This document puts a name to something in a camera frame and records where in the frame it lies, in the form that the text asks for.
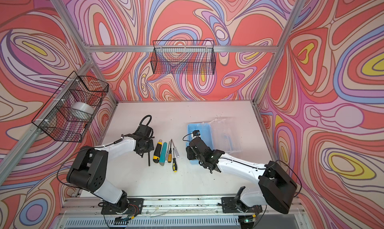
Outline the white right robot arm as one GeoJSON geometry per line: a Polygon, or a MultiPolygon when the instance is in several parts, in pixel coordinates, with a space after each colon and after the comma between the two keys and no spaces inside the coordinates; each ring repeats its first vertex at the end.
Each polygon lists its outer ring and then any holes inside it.
{"type": "Polygon", "coordinates": [[[241,160],[221,150],[212,150],[201,137],[188,142],[187,158],[197,160],[210,173],[216,171],[245,179],[254,187],[242,186],[233,198],[231,210],[247,213],[264,204],[281,214],[288,214],[297,190],[297,183],[277,163],[257,164],[241,160]]]}

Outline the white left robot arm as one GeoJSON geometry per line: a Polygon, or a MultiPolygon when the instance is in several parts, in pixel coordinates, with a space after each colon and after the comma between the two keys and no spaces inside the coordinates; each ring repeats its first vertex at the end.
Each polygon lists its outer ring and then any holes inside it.
{"type": "Polygon", "coordinates": [[[153,134],[148,125],[139,125],[134,133],[122,135],[108,145],[83,147],[67,174],[67,182],[110,204],[123,204],[124,191],[106,178],[108,163],[126,153],[135,152],[141,156],[152,151],[153,134]]]}

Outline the yellow black utility knife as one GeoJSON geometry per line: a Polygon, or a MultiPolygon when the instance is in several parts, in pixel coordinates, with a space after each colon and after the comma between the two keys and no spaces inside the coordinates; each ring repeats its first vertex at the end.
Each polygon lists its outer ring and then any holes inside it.
{"type": "Polygon", "coordinates": [[[159,140],[157,145],[156,145],[154,155],[153,155],[153,162],[156,164],[159,163],[159,161],[160,161],[162,145],[163,145],[163,141],[159,140]]]}

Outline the teal utility knife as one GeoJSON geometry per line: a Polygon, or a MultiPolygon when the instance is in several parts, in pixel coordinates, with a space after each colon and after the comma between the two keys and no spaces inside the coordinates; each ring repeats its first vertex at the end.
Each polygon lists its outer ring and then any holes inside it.
{"type": "Polygon", "coordinates": [[[161,150],[160,159],[159,159],[159,164],[161,166],[164,166],[165,164],[167,150],[168,150],[168,143],[164,142],[162,144],[162,150],[161,150]]]}

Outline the blue plastic tool box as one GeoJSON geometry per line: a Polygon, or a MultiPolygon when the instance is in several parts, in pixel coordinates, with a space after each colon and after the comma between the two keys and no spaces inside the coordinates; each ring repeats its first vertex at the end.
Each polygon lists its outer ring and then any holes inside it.
{"type": "Polygon", "coordinates": [[[200,137],[212,150],[221,150],[237,156],[242,152],[240,138],[234,118],[215,118],[210,122],[188,124],[188,139],[193,139],[192,132],[200,131],[200,137]]]}

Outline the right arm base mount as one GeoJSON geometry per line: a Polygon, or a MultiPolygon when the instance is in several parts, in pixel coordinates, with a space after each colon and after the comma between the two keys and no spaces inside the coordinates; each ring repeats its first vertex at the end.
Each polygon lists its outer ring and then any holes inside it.
{"type": "Polygon", "coordinates": [[[240,200],[241,193],[246,187],[240,187],[237,194],[234,197],[222,197],[221,202],[218,203],[218,206],[222,207],[223,213],[253,213],[258,215],[263,211],[261,205],[254,205],[248,207],[240,200]]]}

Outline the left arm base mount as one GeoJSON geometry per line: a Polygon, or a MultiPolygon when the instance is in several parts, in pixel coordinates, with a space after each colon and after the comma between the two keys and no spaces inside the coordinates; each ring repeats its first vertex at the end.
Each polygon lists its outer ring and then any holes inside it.
{"type": "Polygon", "coordinates": [[[144,204],[143,198],[128,198],[118,202],[117,204],[111,204],[109,202],[100,202],[99,207],[102,208],[102,215],[128,215],[137,216],[142,213],[144,204]]]}

